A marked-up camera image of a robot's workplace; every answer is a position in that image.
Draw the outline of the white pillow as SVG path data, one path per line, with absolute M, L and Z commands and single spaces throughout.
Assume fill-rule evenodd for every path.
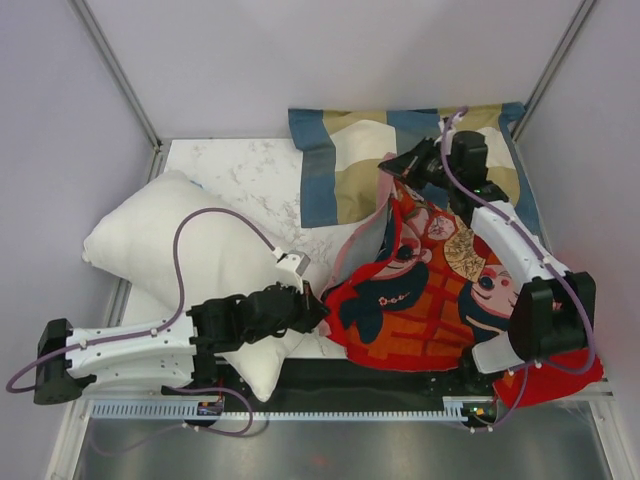
M 256 224 L 173 171 L 106 215 L 85 239 L 82 257 L 146 291 L 171 318 L 206 300 L 279 283 L 276 247 Z

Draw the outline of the red patterned pillowcase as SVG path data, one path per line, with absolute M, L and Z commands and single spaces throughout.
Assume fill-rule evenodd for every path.
M 385 205 L 342 247 L 345 266 L 357 241 L 385 221 L 381 248 L 323 294 L 329 338 L 361 366 L 403 372 L 452 371 L 463 351 L 505 332 L 516 285 L 489 246 L 456 216 L 383 175 Z

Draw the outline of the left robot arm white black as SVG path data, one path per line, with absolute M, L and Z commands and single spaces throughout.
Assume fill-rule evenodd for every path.
M 85 393 L 146 388 L 208 394 L 220 382 L 223 358 L 266 402 L 285 358 L 328 313 L 310 287 L 276 283 L 206 300 L 163 322 L 99 330 L 51 320 L 38 344 L 33 401 L 56 405 Z

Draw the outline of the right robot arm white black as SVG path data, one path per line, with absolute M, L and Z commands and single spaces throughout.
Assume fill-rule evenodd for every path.
M 506 193 L 488 178 L 485 137 L 475 131 L 423 139 L 379 167 L 414 190 L 445 190 L 453 213 L 497 256 L 513 281 L 515 305 L 505 331 L 476 343 L 457 382 L 469 394 L 494 375 L 548 365 L 572 375 L 594 364 L 595 281 L 554 258 L 518 217 Z

